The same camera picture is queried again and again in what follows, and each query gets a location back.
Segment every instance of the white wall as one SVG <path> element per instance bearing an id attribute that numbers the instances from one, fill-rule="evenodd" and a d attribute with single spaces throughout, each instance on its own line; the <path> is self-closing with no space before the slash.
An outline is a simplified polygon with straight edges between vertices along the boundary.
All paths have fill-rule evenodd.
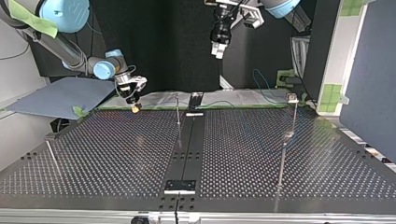
<path id="1" fill-rule="evenodd" d="M 320 105 L 321 95 L 325 84 L 342 85 L 342 93 L 347 91 L 352 64 L 355 58 L 361 27 L 364 23 L 367 6 L 361 8 L 359 16 L 342 17 L 339 16 L 335 24 L 332 45 L 326 64 L 325 73 L 321 85 L 318 105 Z M 338 104 L 334 113 L 318 112 L 322 116 L 339 116 L 342 104 Z"/>
<path id="2" fill-rule="evenodd" d="M 17 55 L 26 47 L 27 42 L 17 31 L 0 21 L 0 59 Z M 0 109 L 46 86 L 30 49 L 20 57 L 0 60 L 0 78 Z M 44 117 L 0 111 L 0 170 L 38 147 L 50 133 L 49 121 Z"/>

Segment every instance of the yellow object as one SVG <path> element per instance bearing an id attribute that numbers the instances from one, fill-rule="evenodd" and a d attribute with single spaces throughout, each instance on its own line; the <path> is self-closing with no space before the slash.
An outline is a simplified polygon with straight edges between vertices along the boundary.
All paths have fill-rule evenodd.
<path id="1" fill-rule="evenodd" d="M 138 113 L 139 111 L 140 111 L 139 107 L 137 107 L 137 106 L 135 106 L 135 105 L 132 106 L 132 112 L 133 112 L 134 114 Z"/>
<path id="2" fill-rule="evenodd" d="M 37 17 L 35 14 L 30 12 L 28 9 L 21 6 L 15 0 L 8 0 L 9 14 L 12 19 L 22 21 L 30 25 L 33 29 L 55 38 L 58 34 L 58 28 L 52 21 Z"/>

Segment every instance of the perforated metal table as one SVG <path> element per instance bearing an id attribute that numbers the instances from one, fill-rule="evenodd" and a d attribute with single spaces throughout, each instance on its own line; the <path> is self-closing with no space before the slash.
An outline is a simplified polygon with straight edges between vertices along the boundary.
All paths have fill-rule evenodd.
<path id="1" fill-rule="evenodd" d="M 305 109 L 279 188 L 292 119 L 289 108 L 206 110 L 177 126 L 175 111 L 98 111 L 0 173 L 0 208 L 396 215 L 396 174 Z M 166 195 L 167 180 L 194 180 L 195 194 Z"/>

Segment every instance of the cable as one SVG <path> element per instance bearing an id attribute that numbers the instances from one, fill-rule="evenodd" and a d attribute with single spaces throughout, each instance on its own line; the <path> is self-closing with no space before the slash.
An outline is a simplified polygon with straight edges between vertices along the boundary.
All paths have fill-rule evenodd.
<path id="1" fill-rule="evenodd" d="M 262 79 L 264 79 L 265 84 L 267 85 L 268 91 L 269 91 L 274 97 L 278 97 L 278 96 L 275 96 L 275 95 L 271 92 L 271 89 L 270 89 L 270 86 L 269 86 L 269 84 L 268 84 L 268 81 L 267 81 L 267 79 L 262 75 L 262 73 L 261 73 L 258 69 L 253 69 L 253 79 L 254 79 L 254 82 L 256 82 L 256 85 L 259 87 L 259 90 L 260 90 L 260 93 L 262 94 L 262 97 L 264 97 L 264 99 L 265 99 L 266 101 L 268 101 L 269 103 L 271 103 L 271 104 L 274 104 L 274 105 L 285 105 L 287 102 L 274 102 L 274 101 L 270 100 L 270 99 L 264 94 L 264 92 L 262 92 L 262 86 L 260 86 L 259 81 L 257 81 L 256 76 L 255 76 L 255 75 L 256 75 L 255 72 L 258 72 L 258 73 L 262 76 Z"/>
<path id="2" fill-rule="evenodd" d="M 30 45 L 27 44 L 26 49 L 23 52 L 21 52 L 19 54 L 16 54 L 16 55 L 13 55 L 13 56 L 6 57 L 6 58 L 0 58 L 0 61 L 8 60 L 8 59 L 14 59 L 14 58 L 18 58 L 18 57 L 22 56 L 24 53 L 27 52 L 27 50 L 29 49 L 29 46 Z"/>
<path id="3" fill-rule="evenodd" d="M 235 105 L 233 105 L 233 104 L 230 103 L 229 101 L 215 101 L 215 102 L 213 102 L 213 103 L 211 103 L 211 104 L 209 104 L 209 105 L 200 105 L 200 106 L 197 106 L 197 108 L 198 108 L 198 109 L 199 109 L 199 108 L 206 108 L 206 107 L 208 107 L 208 106 L 215 105 L 215 104 L 218 104 L 218 103 L 227 103 L 227 104 L 230 105 L 232 108 L 236 108 Z"/>
<path id="4" fill-rule="evenodd" d="M 296 58 L 294 56 L 294 47 L 293 47 L 293 31 L 294 31 L 294 19 L 295 19 L 295 15 L 296 15 L 296 9 L 294 8 L 293 10 L 293 19 L 291 20 L 291 37 L 290 37 L 290 47 L 291 47 L 291 58 L 293 59 L 293 62 L 296 64 L 297 67 L 297 61 Z M 312 103 L 315 105 L 315 108 L 318 108 L 317 103 L 314 101 L 314 98 L 312 97 L 312 95 L 309 93 L 308 89 L 306 88 L 304 81 L 303 81 L 303 77 L 300 75 L 300 71 L 298 69 L 296 69 L 297 71 L 297 76 L 298 78 L 301 80 L 301 84 L 303 85 L 304 90 L 306 91 L 306 94 L 308 95 L 309 98 L 311 98 Z"/>
<path id="5" fill-rule="evenodd" d="M 99 35 L 102 35 L 101 32 L 99 32 L 99 31 L 95 30 L 93 27 L 91 27 L 89 22 L 87 22 L 87 25 L 88 25 L 88 27 L 90 27 L 90 29 L 91 29 L 93 32 L 95 32 L 95 33 L 97 33 L 97 34 L 99 34 Z"/>
<path id="6" fill-rule="evenodd" d="M 159 103 L 159 104 L 151 104 L 151 105 L 154 105 L 154 106 L 156 106 L 156 105 L 166 105 L 166 104 L 171 104 L 171 103 L 174 103 L 173 101 L 171 102 L 171 101 L 168 101 L 168 102 L 163 102 L 163 103 Z M 185 102 L 179 102 L 180 104 L 183 104 L 183 105 L 188 105 L 187 103 L 185 103 Z"/>

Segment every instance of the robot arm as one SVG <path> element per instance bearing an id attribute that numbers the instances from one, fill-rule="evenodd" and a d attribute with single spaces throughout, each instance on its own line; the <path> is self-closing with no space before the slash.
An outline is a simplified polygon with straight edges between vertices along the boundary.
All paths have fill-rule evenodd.
<path id="1" fill-rule="evenodd" d="M 214 27 L 210 33 L 212 41 L 212 54 L 222 59 L 224 50 L 231 43 L 231 28 L 236 21 L 236 16 L 241 13 L 247 28 L 256 29 L 264 24 L 262 14 L 257 7 L 249 6 L 249 0 L 204 0 L 208 6 L 215 6 L 213 11 Z M 259 0 L 276 18 L 288 15 L 300 0 Z"/>
<path id="2" fill-rule="evenodd" d="M 74 33 L 83 28 L 89 18 L 89 0 L 15 0 L 37 17 L 53 21 L 59 32 Z M 90 57 L 64 35 L 58 33 L 55 38 L 39 33 L 21 21 L 13 20 L 8 10 L 8 0 L 0 0 L 0 19 L 8 25 L 25 32 L 33 40 L 62 60 L 64 67 L 84 73 L 95 74 L 100 79 L 114 77 L 120 96 L 128 104 L 139 100 L 138 93 L 146 86 L 145 77 L 133 76 L 119 49 L 106 53 L 104 59 Z"/>

